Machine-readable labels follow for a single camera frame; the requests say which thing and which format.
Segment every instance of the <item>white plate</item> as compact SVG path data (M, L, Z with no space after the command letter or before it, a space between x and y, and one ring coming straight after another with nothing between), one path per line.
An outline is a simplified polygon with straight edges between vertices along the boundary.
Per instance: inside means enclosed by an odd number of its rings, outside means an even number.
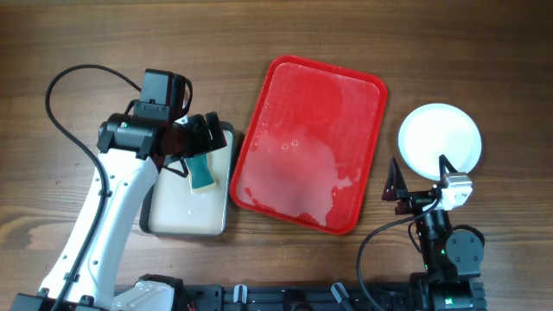
M439 181L438 157L445 155L459 172L470 172L482 151L473 119L452 105L428 104L415 109L399 129L399 152L411 169Z

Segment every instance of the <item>black cable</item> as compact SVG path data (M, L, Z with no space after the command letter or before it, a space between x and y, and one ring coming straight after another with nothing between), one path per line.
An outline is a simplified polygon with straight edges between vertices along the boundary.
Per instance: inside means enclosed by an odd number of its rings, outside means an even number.
M411 234L411 226L415 224L415 221L411 222L409 224L409 226L407 227L407 233L409 233L409 238L411 239L411 242L413 243L413 245L415 246L416 248L416 251L418 251L419 253L423 253L423 250L421 250L421 248L418 246L418 244L416 243L415 241L415 238L413 238L413 234Z
M73 263L73 266L71 267L71 270L69 271L66 281L63 284L63 288L61 288L61 292L58 295L58 298L56 299L54 305L52 306L52 311L55 311L60 308L61 303L65 300L65 297L67 295L67 291L71 288L71 285L73 284L73 281L75 279L75 276L77 275L77 272L79 270L80 265L82 264L83 257L86 254L86 251L88 250L88 246L92 240L92 237L94 235L94 232L98 228L98 224L100 221L100 218L102 216L102 212L104 211L105 201L107 198L107 193L109 192L109 182L107 178L107 174L105 173L104 167L102 166L102 163L98 160L98 158L79 140L77 137L73 136L68 130L66 130L54 117L54 114L52 113L52 109L50 108L50 96L52 94L52 90L54 89L55 84L66 74L73 72L75 70L79 69L85 69L85 68L92 68L92 69L99 69L104 70L108 73L113 73L119 78L125 80L127 83L129 83L132 87L137 89L140 92L140 87L137 86L134 82L132 82L129 78L123 76L121 73L116 72L113 69L110 69L108 67L103 67L100 65L78 65L75 67L70 67L61 73L59 73L55 78L50 82L50 85L48 86L48 89L46 90L46 98L45 98L45 106L46 106L46 113L48 114L48 117L50 118L50 121L55 125L55 127L60 130L60 132L65 135L69 140L74 142L81 150L85 152L85 154L91 159L92 163L94 163L94 166L98 170L100 174L100 180L102 183L102 189L100 191L100 202L98 204L98 210L96 211L96 214L94 215L94 219L92 220L92 224L90 227L90 230L86 234L85 241L83 242L83 245L80 247L79 253L77 257L75 258L75 262Z
M124 115L125 116L128 116L129 115L129 112L130 112L130 109L132 109L132 107L135 106L135 104L137 103L138 99L132 99L131 102L127 105L127 108L124 110Z
M380 232L388 228L393 227L394 225L401 225L409 221L416 221L418 219L421 219L422 217L426 216L428 213L434 211L434 209L438 206L439 202L440 202L440 198L436 197L434 204L432 204L432 206L429 209L427 209L420 215L407 217L405 219L400 219L397 221L392 221L389 224L383 225L378 229L374 230L373 232L371 232L371 234L369 234L368 236L366 236L366 238L361 243L361 246L359 247L359 251L357 252L357 278L359 279L359 284L361 285L361 289L363 289L363 292L365 293L366 298L378 311L386 311L386 310L380 307L380 305L378 305L378 303L374 300L374 298L372 298L371 293L369 293L369 290L365 286L365 282L363 281L363 274L361 273L361 258L366 244L369 243L372 237L374 237L375 235L379 234Z
M478 229L474 228L471 225L456 225L455 227L451 228L453 231L455 230L467 230L469 232L474 233L475 236L478 237L480 242L482 242L482 246L486 244L486 238L484 238L484 234L480 232Z

